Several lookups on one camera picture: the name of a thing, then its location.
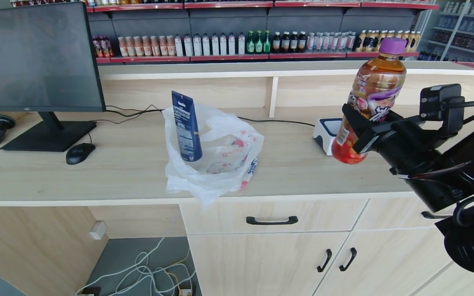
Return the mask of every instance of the drawer handle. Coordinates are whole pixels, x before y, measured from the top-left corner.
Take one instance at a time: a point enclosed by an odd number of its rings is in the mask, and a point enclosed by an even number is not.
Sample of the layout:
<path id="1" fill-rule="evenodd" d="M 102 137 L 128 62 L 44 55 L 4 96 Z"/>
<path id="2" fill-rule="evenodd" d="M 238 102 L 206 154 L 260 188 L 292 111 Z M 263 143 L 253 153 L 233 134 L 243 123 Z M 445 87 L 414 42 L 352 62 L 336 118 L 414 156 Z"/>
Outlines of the drawer handle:
<path id="1" fill-rule="evenodd" d="M 343 265 L 339 266 L 339 271 L 346 271 L 346 269 L 349 268 L 350 264 L 352 263 L 354 258 L 356 258 L 356 255 L 358 254 L 355 247 L 350 248 L 350 253 L 352 253 L 352 256 L 350 257 L 349 262 L 346 264 L 346 266 L 343 266 Z"/>
<path id="2" fill-rule="evenodd" d="M 437 215 L 433 215 L 431 214 L 430 212 L 427 212 L 426 210 L 424 210 L 422 212 L 422 216 L 425 218 L 425 219 L 445 219 L 445 218 L 449 218 L 451 216 L 437 216 Z"/>
<path id="3" fill-rule="evenodd" d="M 292 225 L 298 221 L 297 216 L 290 216 L 288 217 L 288 221 L 284 222 L 258 222 L 255 217 L 246 217 L 246 223 L 250 225 Z"/>
<path id="4" fill-rule="evenodd" d="M 331 249 L 327 249 L 327 260 L 325 260 L 325 264 L 323 264 L 322 267 L 318 266 L 318 272 L 323 272 L 323 270 L 325 270 L 325 267 L 327 267 L 327 264 L 329 264 L 329 261 L 331 258 L 332 258 L 332 251 Z"/>

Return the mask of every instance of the computer monitor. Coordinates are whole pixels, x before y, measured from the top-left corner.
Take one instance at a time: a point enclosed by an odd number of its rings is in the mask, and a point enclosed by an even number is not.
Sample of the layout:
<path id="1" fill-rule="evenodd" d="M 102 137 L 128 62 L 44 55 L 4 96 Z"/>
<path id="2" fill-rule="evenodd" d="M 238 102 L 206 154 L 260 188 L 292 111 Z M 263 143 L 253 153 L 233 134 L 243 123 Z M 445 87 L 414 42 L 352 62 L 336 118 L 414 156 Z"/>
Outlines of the computer monitor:
<path id="1" fill-rule="evenodd" d="M 43 119 L 1 149 L 63 152 L 96 127 L 54 112 L 104 112 L 83 2 L 0 9 L 0 111 Z"/>

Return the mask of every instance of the computer mouse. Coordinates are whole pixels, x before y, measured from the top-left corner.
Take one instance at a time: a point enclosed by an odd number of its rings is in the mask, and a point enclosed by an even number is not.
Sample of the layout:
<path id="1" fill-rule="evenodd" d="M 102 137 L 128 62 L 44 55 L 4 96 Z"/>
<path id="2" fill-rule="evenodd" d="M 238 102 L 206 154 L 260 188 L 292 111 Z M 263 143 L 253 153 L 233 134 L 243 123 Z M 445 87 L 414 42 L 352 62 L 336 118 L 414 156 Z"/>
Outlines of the computer mouse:
<path id="1" fill-rule="evenodd" d="M 84 161 L 89 154 L 96 149 L 96 146 L 90 143 L 81 143 L 72 146 L 68 151 L 65 159 L 67 164 L 78 164 Z"/>

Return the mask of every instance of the green bottle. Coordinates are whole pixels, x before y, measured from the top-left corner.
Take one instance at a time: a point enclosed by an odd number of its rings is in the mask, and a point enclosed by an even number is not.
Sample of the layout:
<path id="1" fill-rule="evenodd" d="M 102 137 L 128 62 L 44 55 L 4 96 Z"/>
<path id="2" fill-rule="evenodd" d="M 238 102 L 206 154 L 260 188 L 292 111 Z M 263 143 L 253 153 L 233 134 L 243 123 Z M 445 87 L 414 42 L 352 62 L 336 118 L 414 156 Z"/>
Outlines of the green bottle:
<path id="1" fill-rule="evenodd" d="M 256 53 L 263 51 L 263 42 L 261 41 L 261 31 L 257 31 Z"/>
<path id="2" fill-rule="evenodd" d="M 248 31 L 248 44 L 246 45 L 248 53 L 254 53 L 256 51 L 256 44 L 253 42 L 253 31 Z"/>
<path id="3" fill-rule="evenodd" d="M 265 42 L 263 42 L 263 52 L 269 53 L 270 52 L 270 32 L 269 30 L 265 31 Z"/>

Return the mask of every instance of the white cable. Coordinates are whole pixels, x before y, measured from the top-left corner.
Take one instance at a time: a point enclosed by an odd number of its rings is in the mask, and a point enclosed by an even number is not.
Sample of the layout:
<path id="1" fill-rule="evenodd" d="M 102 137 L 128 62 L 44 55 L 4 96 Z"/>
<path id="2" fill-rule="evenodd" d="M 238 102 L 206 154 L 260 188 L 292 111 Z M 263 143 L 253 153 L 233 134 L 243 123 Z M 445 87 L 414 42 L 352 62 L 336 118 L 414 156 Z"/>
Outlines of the white cable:
<path id="1" fill-rule="evenodd" d="M 115 273 L 111 273 L 111 274 L 105 274 L 105 275 L 102 275 L 101 277 L 99 277 L 96 281 L 90 283 L 90 284 L 87 284 L 85 285 L 84 287 L 81 287 L 81 289 L 79 289 L 78 291 L 76 291 L 76 293 L 74 294 L 75 296 L 78 296 L 78 293 L 81 292 L 83 289 L 91 286 L 91 285 L 94 285 L 96 284 L 98 281 L 100 281 L 101 279 L 103 278 L 106 278 L 106 277 L 111 277 L 113 275 L 118 275 L 118 274 L 121 274 L 121 273 L 124 273 L 128 270 L 130 270 L 131 268 L 134 268 L 133 270 L 131 270 L 130 272 L 128 272 L 124 278 L 120 281 L 120 283 L 118 283 L 118 285 L 116 286 L 116 289 L 114 291 L 113 294 L 110 294 L 109 296 L 114 296 L 114 295 L 117 295 L 117 294 L 123 294 L 127 291 L 129 291 L 130 289 L 134 288 L 137 284 L 139 284 L 141 281 L 143 281 L 143 279 L 146 279 L 146 278 L 149 278 L 150 279 L 150 283 L 153 284 L 153 288 L 155 289 L 156 293 L 159 295 L 159 296 L 165 296 L 163 295 L 163 293 L 166 293 L 166 292 L 170 292 L 170 291 L 173 291 L 173 294 L 171 294 L 171 296 L 174 296 L 175 295 L 175 290 L 177 289 L 177 287 L 182 284 L 183 282 L 186 282 L 186 281 L 190 281 L 190 288 L 193 288 L 192 286 L 192 282 L 191 282 L 191 279 L 193 276 L 195 276 L 196 274 L 196 271 L 194 271 L 191 275 L 190 275 L 190 272 L 188 271 L 188 268 L 185 264 L 172 264 L 170 266 L 166 266 L 164 268 L 162 267 L 158 267 L 155 269 L 155 271 L 151 271 L 151 269 L 148 267 L 148 264 L 149 264 L 149 256 L 154 252 L 156 251 L 156 249 L 158 249 L 158 247 L 160 247 L 160 243 L 162 243 L 162 241 L 164 240 L 164 238 L 166 238 L 167 236 L 167 233 L 169 232 L 169 230 L 171 228 L 173 228 L 173 225 L 175 225 L 175 222 L 177 221 L 177 218 L 178 216 L 180 215 L 180 212 L 178 213 L 178 215 L 175 217 L 175 219 L 173 219 L 173 222 L 171 223 L 171 226 L 166 230 L 164 236 L 159 240 L 158 244 L 156 244 L 156 247 L 154 247 L 151 251 L 149 252 L 140 252 L 138 255 L 137 255 L 137 258 L 135 258 L 135 264 L 131 265 L 130 267 L 122 270 L 122 271 L 119 271 L 119 272 L 115 272 Z M 143 258 L 138 261 L 138 258 L 140 257 L 140 255 L 143 255 Z M 141 264 L 142 261 L 146 260 L 145 264 L 144 265 L 139 265 Z M 185 269 L 186 269 L 186 273 L 188 274 L 188 277 L 180 282 L 178 282 L 177 284 L 174 284 L 171 288 L 167 289 L 167 290 L 163 290 L 163 291 L 160 291 L 157 287 L 156 287 L 156 281 L 155 281 L 155 277 L 154 277 L 154 274 L 158 273 L 158 272 L 161 272 L 161 271 L 166 271 L 169 269 L 169 268 L 172 268 L 172 267 L 175 267 L 175 266 L 183 266 Z M 139 278 L 137 279 L 136 282 L 134 282 L 132 285 L 126 287 L 126 288 L 123 288 L 121 290 L 119 290 L 120 288 L 120 285 L 122 285 L 122 283 L 124 283 L 125 279 L 133 272 L 135 271 L 138 271 L 140 273 L 140 276 Z M 174 283 L 173 281 L 173 278 L 167 274 L 167 277 L 170 279 L 171 283 Z M 150 296 L 153 295 L 153 289 L 150 289 Z"/>

